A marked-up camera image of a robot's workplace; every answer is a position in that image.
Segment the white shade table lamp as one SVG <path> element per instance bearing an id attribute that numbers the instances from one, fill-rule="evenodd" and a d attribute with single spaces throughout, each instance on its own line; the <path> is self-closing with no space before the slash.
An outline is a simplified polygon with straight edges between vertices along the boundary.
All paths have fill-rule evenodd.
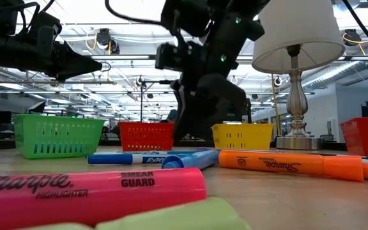
<path id="1" fill-rule="evenodd" d="M 254 43 L 252 67 L 263 73 L 288 74 L 290 82 L 286 109 L 291 130 L 276 138 L 276 147 L 320 150 L 322 139 L 305 130 L 308 103 L 302 72 L 336 61 L 346 50 L 331 0 L 270 0 L 258 18 L 264 35 Z"/>

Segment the black tilted monitor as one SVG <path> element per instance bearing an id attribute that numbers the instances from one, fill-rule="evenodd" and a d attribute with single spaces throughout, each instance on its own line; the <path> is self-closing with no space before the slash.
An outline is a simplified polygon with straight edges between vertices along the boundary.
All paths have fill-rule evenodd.
<path id="1" fill-rule="evenodd" d="M 27 109 L 26 113 L 42 113 L 45 109 L 45 101 L 38 102 Z"/>

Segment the red plastic basket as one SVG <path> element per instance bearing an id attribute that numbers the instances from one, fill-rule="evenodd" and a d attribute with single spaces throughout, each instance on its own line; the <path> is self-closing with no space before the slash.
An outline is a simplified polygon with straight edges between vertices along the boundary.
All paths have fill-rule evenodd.
<path id="1" fill-rule="evenodd" d="M 368 157 L 368 117 L 340 124 L 348 153 Z"/>
<path id="2" fill-rule="evenodd" d="M 123 151 L 171 150 L 174 125 L 172 123 L 119 122 Z"/>

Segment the black stand frame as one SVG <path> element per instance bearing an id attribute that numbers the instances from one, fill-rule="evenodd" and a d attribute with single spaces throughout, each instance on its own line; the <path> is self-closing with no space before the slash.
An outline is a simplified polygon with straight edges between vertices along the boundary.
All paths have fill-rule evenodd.
<path id="1" fill-rule="evenodd" d="M 139 77 L 139 82 L 141 83 L 141 101 L 140 101 L 140 122 L 143 122 L 143 95 L 144 95 L 144 84 L 150 83 L 151 85 L 154 84 L 163 84 L 163 85 L 170 85 L 173 81 L 172 80 L 144 80 L 142 77 Z"/>

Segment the green plastic basket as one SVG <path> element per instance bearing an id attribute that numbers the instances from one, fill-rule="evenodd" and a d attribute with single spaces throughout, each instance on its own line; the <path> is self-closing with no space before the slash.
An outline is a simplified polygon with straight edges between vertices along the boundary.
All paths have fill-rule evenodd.
<path id="1" fill-rule="evenodd" d="M 96 152 L 104 121 L 18 114 L 13 118 L 16 150 L 27 159 L 85 157 Z"/>

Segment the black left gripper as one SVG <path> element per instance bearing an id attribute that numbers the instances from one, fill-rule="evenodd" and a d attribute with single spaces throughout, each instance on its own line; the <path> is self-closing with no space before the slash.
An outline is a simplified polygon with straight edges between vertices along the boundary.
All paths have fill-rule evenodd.
<path id="1" fill-rule="evenodd" d="M 55 38 L 54 31 L 14 36 L 11 39 L 11 65 L 19 70 L 43 72 L 58 81 L 102 69 L 101 63 L 76 53 L 67 42 L 55 42 Z M 65 66 L 60 71 L 58 62 Z"/>

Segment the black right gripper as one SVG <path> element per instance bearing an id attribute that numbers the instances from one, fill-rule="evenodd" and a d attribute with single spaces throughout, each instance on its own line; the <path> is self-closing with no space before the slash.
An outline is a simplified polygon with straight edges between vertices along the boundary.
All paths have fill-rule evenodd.
<path id="1" fill-rule="evenodd" d="M 241 121 L 247 114 L 244 90 L 223 76 L 238 66 L 236 59 L 245 41 L 256 41 L 262 35 L 264 29 L 259 20 L 223 19 L 214 24 L 204 45 L 195 52 L 181 75 L 183 80 L 200 79 L 192 100 L 190 91 L 179 80 L 172 83 L 178 102 L 175 141 L 187 133 L 195 138 L 211 140 L 213 125 L 223 121 Z M 208 75 L 211 73 L 223 76 Z"/>

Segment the yellow plastic basket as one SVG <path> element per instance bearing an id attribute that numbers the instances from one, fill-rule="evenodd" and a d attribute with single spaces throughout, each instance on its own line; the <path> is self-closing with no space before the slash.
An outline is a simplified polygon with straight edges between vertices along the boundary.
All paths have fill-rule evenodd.
<path id="1" fill-rule="evenodd" d="M 215 124 L 213 141 L 217 149 L 269 150 L 273 124 Z"/>

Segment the blue Expo marker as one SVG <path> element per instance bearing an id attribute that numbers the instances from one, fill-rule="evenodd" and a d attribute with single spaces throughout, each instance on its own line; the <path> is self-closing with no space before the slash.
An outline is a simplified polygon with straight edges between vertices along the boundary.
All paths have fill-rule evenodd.
<path id="1" fill-rule="evenodd" d="M 90 155 L 89 164 L 160 164 L 169 155 L 142 155 L 142 154 L 114 154 L 114 155 Z"/>

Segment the blue highlighter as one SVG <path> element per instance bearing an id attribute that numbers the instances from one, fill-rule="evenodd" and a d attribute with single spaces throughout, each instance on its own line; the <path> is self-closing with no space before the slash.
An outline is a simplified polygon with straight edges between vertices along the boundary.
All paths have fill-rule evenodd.
<path id="1" fill-rule="evenodd" d="M 162 162 L 162 169 L 198 168 L 200 170 L 219 162 L 220 150 L 207 149 L 188 154 L 170 155 Z"/>

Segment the person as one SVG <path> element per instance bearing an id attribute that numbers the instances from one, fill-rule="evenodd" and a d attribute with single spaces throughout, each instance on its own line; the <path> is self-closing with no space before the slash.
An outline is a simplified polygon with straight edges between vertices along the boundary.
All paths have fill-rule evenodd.
<path id="1" fill-rule="evenodd" d="M 160 122 L 161 123 L 175 123 L 177 116 L 178 116 L 178 111 L 176 109 L 172 109 L 167 115 L 167 118 L 160 120 Z"/>

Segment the yellow-green highlighter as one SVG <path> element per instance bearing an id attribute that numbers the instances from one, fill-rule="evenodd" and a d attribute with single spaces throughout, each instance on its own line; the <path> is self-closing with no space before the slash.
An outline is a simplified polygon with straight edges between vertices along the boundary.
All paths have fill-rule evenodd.
<path id="1" fill-rule="evenodd" d="M 50 224 L 16 230 L 252 230 L 225 200 L 209 196 L 197 201 L 101 222 Z"/>

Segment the orange Sharpie highlighter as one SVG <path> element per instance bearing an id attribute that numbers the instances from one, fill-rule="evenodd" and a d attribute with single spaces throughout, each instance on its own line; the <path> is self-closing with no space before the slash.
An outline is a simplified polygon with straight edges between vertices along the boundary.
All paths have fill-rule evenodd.
<path id="1" fill-rule="evenodd" d="M 222 150 L 218 162 L 225 168 L 326 176 L 338 180 L 363 182 L 368 177 L 368 163 L 360 156 Z"/>

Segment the pink Sharpie highlighter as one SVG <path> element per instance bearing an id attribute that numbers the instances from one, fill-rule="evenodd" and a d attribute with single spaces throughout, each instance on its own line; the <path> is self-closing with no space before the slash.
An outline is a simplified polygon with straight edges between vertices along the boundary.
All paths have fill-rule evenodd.
<path id="1" fill-rule="evenodd" d="M 0 176 L 0 230 L 64 222 L 93 226 L 204 199 L 197 168 Z"/>

